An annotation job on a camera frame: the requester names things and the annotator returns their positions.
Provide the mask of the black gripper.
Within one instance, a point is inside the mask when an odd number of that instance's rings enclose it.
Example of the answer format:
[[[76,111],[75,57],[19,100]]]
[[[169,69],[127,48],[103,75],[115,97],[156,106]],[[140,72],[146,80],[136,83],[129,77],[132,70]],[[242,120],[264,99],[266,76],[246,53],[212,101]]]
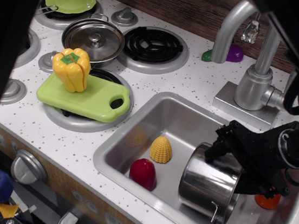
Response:
[[[288,196],[289,187],[282,169],[299,168],[299,162],[286,158],[281,153],[281,134],[292,133],[299,129],[294,121],[263,133],[255,133],[236,120],[216,131],[218,137],[205,151],[205,160],[212,162],[216,158],[231,153],[243,167],[234,194]]]

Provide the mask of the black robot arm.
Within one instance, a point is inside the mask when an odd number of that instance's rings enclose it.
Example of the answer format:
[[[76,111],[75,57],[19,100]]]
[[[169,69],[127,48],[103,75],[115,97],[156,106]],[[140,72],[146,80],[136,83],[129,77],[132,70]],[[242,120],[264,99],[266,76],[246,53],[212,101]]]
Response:
[[[257,61],[244,74],[234,93],[239,108],[260,111],[267,106],[299,115],[299,0],[242,0],[225,17],[215,38],[211,60],[224,63],[234,34],[253,13],[264,14],[270,28]],[[271,86],[270,64],[280,42],[295,70],[284,93]],[[298,186],[289,169],[299,169],[299,122],[254,133],[232,121],[217,130],[218,138],[205,153],[211,161],[232,153],[244,168],[235,192],[265,197],[289,194],[288,185]]]

